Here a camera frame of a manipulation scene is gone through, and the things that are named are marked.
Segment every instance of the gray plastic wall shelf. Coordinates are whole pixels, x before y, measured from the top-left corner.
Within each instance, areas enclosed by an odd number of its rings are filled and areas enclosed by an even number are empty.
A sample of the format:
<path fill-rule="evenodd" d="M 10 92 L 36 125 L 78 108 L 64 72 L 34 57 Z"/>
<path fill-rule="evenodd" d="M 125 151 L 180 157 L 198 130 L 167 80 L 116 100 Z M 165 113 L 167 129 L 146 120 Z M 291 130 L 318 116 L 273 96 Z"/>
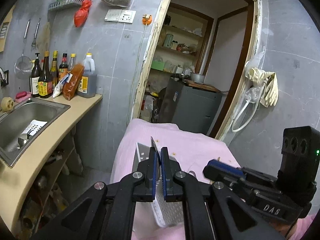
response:
<path fill-rule="evenodd" d="M 83 0 L 59 0 L 49 4 L 48 11 L 64 10 L 72 7 L 79 7 Z"/>

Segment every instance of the brown plastic package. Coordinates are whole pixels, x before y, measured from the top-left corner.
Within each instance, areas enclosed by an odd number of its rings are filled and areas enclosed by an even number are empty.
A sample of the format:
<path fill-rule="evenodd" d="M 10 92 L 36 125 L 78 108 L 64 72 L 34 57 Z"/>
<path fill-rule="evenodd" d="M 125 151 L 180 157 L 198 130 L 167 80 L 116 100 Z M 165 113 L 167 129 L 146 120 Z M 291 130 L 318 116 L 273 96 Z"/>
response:
<path fill-rule="evenodd" d="M 76 64 L 71 70 L 71 79 L 69 82 L 66 82 L 63 86 L 62 92 L 63 96 L 66 100 L 70 101 L 75 95 L 76 90 L 78 89 L 78 85 L 82 74 L 84 72 L 84 66 L 81 64 Z"/>

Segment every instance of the peeling paint door frame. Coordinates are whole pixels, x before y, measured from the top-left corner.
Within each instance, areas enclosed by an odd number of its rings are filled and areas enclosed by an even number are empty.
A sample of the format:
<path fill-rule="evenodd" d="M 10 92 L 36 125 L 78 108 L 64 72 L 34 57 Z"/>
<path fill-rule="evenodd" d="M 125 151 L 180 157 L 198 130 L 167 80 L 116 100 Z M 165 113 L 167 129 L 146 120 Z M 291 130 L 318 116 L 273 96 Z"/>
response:
<path fill-rule="evenodd" d="M 141 104 L 145 88 L 148 82 L 148 76 L 151 68 L 152 59 L 156 51 L 156 45 L 160 36 L 161 28 L 164 22 L 164 17 L 167 13 L 169 4 L 171 0 L 162 0 L 158 8 L 156 17 L 154 18 L 154 24 L 152 27 L 151 35 L 148 39 L 147 48 L 144 54 L 142 69 L 139 76 L 139 82 L 137 85 L 137 90 L 132 106 L 131 118 L 138 118 L 140 114 Z M 246 32 L 250 34 L 249 43 L 247 45 L 248 50 L 242 51 L 241 62 L 243 62 L 242 69 L 238 69 L 237 78 L 232 81 L 234 92 L 230 95 L 228 99 L 228 104 L 224 106 L 225 111 L 223 116 L 219 116 L 219 123 L 217 123 L 215 134 L 210 134 L 211 137 L 216 139 L 221 139 L 227 133 L 229 125 L 233 117 L 235 109 L 239 107 L 240 96 L 244 92 L 244 87 L 246 83 L 246 78 L 244 76 L 244 63 L 248 61 L 257 51 L 260 44 L 260 34 L 261 34 L 261 22 L 262 22 L 262 12 L 261 12 L 261 1 L 259 0 L 245 0 L 249 3 L 253 14 L 251 13 L 251 19 L 249 22 L 247 20 L 247 26 L 250 24 L 250 28 Z"/>

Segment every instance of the white rubber gloves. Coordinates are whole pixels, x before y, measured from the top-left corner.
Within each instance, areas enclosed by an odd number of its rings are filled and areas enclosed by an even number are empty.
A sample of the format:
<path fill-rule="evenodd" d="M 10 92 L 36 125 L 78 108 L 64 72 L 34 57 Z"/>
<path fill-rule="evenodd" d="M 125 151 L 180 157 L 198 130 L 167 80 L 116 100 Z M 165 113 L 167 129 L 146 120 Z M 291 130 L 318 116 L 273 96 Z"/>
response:
<path fill-rule="evenodd" d="M 275 72 L 266 72 L 262 69 L 251 68 L 249 70 L 249 79 L 257 83 L 258 86 L 262 86 L 262 82 L 265 78 L 270 78 L 271 81 L 263 91 L 260 103 L 265 106 L 275 106 L 278 101 L 278 80 Z"/>

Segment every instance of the white power cord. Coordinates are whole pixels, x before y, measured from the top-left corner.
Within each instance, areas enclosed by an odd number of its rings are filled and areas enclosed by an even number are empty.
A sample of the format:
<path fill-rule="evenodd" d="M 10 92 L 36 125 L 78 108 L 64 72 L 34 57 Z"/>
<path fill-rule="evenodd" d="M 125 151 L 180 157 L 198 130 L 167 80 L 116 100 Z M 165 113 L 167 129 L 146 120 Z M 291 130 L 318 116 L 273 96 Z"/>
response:
<path fill-rule="evenodd" d="M 261 90 L 260 90 L 260 92 L 259 92 L 258 100 L 257 100 L 257 102 L 256 102 L 255 105 L 254 105 L 253 112 L 252 112 L 252 114 L 250 115 L 249 119 L 248 119 L 242 126 L 240 126 L 238 129 L 235 129 L 235 124 L 236 124 L 236 122 L 238 121 L 238 119 L 239 119 L 239 117 L 241 116 L 241 114 L 243 113 L 243 111 L 244 111 L 244 110 L 247 108 L 247 106 L 249 105 L 250 100 L 248 100 L 248 101 L 245 103 L 244 107 L 243 107 L 243 108 L 241 109 L 241 111 L 237 114 L 236 118 L 232 121 L 232 124 L 231 124 L 231 132 L 239 132 L 239 131 L 242 130 L 244 127 L 246 127 L 247 124 L 251 121 L 252 117 L 254 116 L 254 114 L 255 114 L 256 111 L 257 111 L 258 105 L 259 105 L 259 103 L 260 103 L 261 95 L 263 94 L 263 91 L 264 91 L 264 88 L 265 88 L 267 82 L 268 82 L 268 79 L 264 79 L 264 80 L 263 80 L 263 85 L 262 85 L 262 88 L 261 88 Z"/>
<path fill-rule="evenodd" d="M 140 57 L 140 51 L 141 51 L 141 47 L 142 47 L 142 43 L 143 43 L 143 39 L 144 36 L 146 34 L 146 30 L 147 30 L 147 24 L 145 24 L 144 27 L 144 32 L 142 35 L 142 39 L 140 42 L 140 46 L 139 46 L 139 51 L 138 51 L 138 57 L 137 57 L 137 63 L 136 63 L 136 70 L 134 72 L 134 76 L 133 76 L 133 80 L 132 80 L 132 86 L 131 86 L 131 92 L 130 92 L 130 99 L 129 99 L 129 111 L 128 111 L 128 118 L 127 118 L 127 126 L 129 125 L 129 122 L 132 118 L 132 107 L 133 107 L 133 102 L 132 102 L 132 106 L 131 106 L 131 101 L 132 101 L 132 95 L 133 95 L 133 87 L 134 87 L 134 82 L 136 80 L 136 76 L 137 76 L 137 71 L 138 71 L 138 64 L 139 64 L 139 57 Z"/>

